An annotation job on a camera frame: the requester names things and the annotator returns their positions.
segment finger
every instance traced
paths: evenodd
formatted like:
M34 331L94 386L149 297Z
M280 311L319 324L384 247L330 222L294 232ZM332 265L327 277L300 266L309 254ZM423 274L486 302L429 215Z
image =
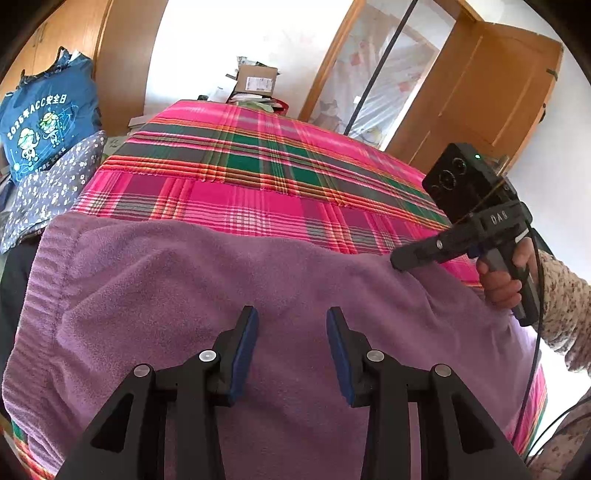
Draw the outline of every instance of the finger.
M480 283L485 290L496 290L504 287L511 281L508 272L490 272L480 277Z
M488 265L486 265L482 260L478 260L476 262L476 270L480 275L486 275L489 271Z
M505 310L505 309L512 309L512 308L517 307L519 302L521 302L521 294L516 293L510 299L500 301L498 303L495 303L494 305L499 310Z
M519 280L512 280L504 287L497 288L496 290L487 290L486 298L488 298L492 303L499 303L515 296L515 294L519 293L520 290L521 282Z
M517 244L513 252L513 264L516 267L524 268L532 255L534 255L534 244L531 238L526 236Z

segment leopard print sleeve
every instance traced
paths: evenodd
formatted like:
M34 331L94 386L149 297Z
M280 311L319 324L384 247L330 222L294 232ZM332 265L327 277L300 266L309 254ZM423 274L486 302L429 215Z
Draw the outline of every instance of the leopard print sleeve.
M542 338L570 371L591 366L591 287L562 262L540 252L544 271Z

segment floral pillow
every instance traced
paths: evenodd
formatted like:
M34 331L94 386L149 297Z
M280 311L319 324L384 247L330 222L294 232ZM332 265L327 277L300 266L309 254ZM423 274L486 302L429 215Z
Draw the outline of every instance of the floral pillow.
M105 132L97 132L74 145L49 170L22 180L4 227L0 252L44 229L52 218L72 207L100 165L105 141Z

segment bed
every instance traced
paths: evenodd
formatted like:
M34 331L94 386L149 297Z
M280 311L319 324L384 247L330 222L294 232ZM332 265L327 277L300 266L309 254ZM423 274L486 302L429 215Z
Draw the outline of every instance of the bed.
M295 239L341 254L384 255L449 225L422 190L422 177L372 147L313 125L182 100L105 161L73 213L133 222L181 220L238 236ZM443 268L467 288L478 288L471 260L458 258ZM539 368L518 433L520 452L535 433L546 393ZM509 437L517 410L514 417L504 426ZM28 472L52 478L55 465L39 461L29 446L30 427L17 424L18 419L2 427Z

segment hand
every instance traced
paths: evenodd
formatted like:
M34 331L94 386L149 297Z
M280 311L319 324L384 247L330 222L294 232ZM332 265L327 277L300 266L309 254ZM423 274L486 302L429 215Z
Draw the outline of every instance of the hand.
M513 263L516 267L530 267L530 274L534 284L538 284L538 265L535 262L534 244L531 238L522 239L513 253ZM486 298L499 310L512 309L521 301L521 282L513 280L507 272L491 272L482 260L476 262L476 269L480 274L480 283L484 287Z

